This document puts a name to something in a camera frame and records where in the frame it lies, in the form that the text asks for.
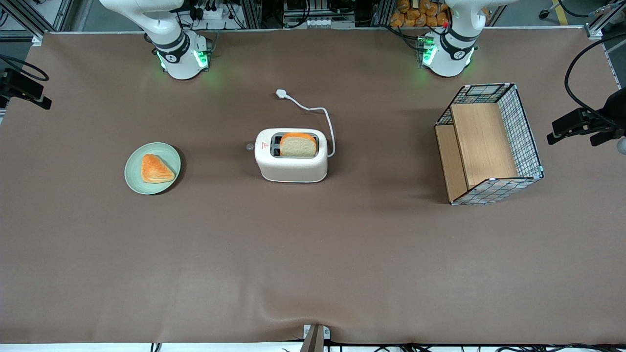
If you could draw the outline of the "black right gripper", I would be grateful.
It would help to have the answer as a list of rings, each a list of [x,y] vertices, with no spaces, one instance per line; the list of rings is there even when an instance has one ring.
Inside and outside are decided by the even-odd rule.
[[[6,109],[11,97],[24,98],[34,105],[49,110],[51,99],[43,94],[43,85],[37,83],[15,69],[4,70],[4,81],[0,82],[0,109]]]

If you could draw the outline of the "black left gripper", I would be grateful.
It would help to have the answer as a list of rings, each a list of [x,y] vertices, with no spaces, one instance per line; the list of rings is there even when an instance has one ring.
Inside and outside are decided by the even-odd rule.
[[[605,102],[605,117],[620,129],[626,128],[626,88],[611,94]],[[546,136],[549,145],[576,135],[599,133],[608,125],[593,122],[595,115],[586,109],[575,109],[552,122],[552,133]]]

